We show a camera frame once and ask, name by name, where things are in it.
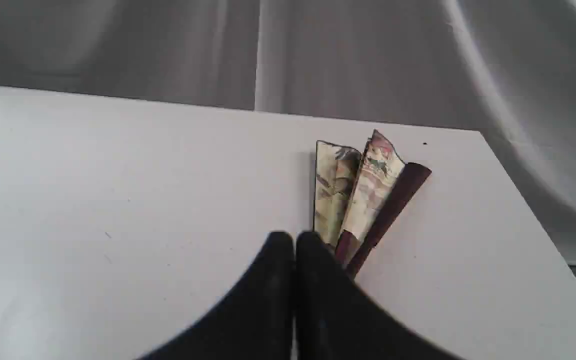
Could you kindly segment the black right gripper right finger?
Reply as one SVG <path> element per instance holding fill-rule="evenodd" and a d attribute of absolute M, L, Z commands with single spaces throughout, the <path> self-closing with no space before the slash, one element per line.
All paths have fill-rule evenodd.
<path fill-rule="evenodd" d="M 295 242 L 295 334 L 300 360 L 455 360 L 365 294 L 315 232 Z"/>

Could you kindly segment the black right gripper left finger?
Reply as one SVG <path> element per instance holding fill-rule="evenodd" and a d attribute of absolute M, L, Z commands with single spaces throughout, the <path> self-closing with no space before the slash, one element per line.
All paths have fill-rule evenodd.
<path fill-rule="evenodd" d="M 293 346 L 292 237 L 270 232 L 240 280 L 188 329 L 144 360 L 289 360 Z"/>

